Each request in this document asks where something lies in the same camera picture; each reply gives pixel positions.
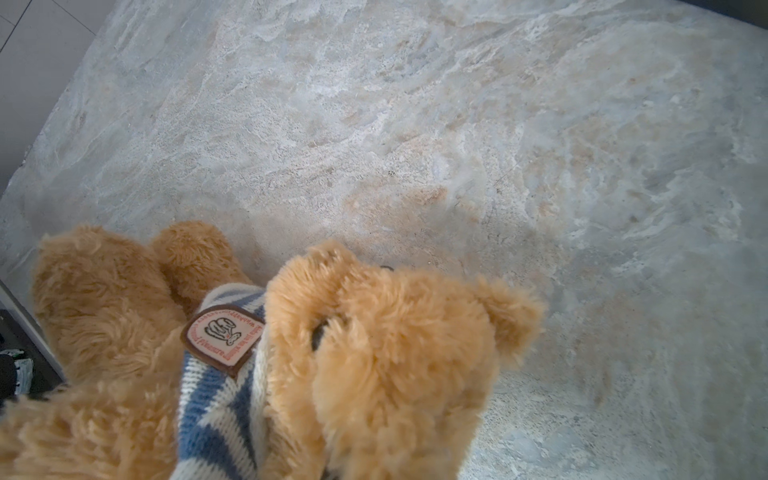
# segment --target black object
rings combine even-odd
[[[0,355],[0,402],[16,393],[16,364],[10,355]]]
[[[683,0],[683,2],[706,8],[742,22],[761,28],[768,28],[767,0]]]
[[[46,392],[53,390],[61,384],[61,377],[45,360],[37,350],[35,344],[29,339],[24,330],[16,323],[13,316],[7,310],[0,310],[0,331],[2,331],[3,343],[0,350],[20,349],[32,359],[34,371],[29,396],[33,399],[41,398]]]
[[[320,348],[320,342],[323,341],[323,334],[326,332],[328,326],[328,320],[324,320],[321,324],[315,327],[312,331],[312,351],[316,351]]]

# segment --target knit fabric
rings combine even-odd
[[[219,305],[264,318],[264,289],[229,283],[210,292],[198,311]],[[184,353],[178,463],[171,480],[256,479],[266,456],[267,328],[237,379]]]

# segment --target patch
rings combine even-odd
[[[236,378],[264,325],[263,319],[238,306],[216,305],[194,316],[181,332],[181,341],[199,360]]]

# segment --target teddy bear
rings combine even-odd
[[[69,385],[5,407],[8,478],[457,478],[544,312],[501,280],[371,265],[332,240],[264,290],[200,222],[149,247],[97,227],[44,240],[33,298]],[[239,369],[190,354],[200,320],[207,345],[245,340],[217,317],[241,307],[264,328]]]

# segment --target marble floor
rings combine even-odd
[[[335,237],[551,308],[463,472],[768,478],[768,31],[671,0],[118,0],[0,200],[215,223],[267,281]]]

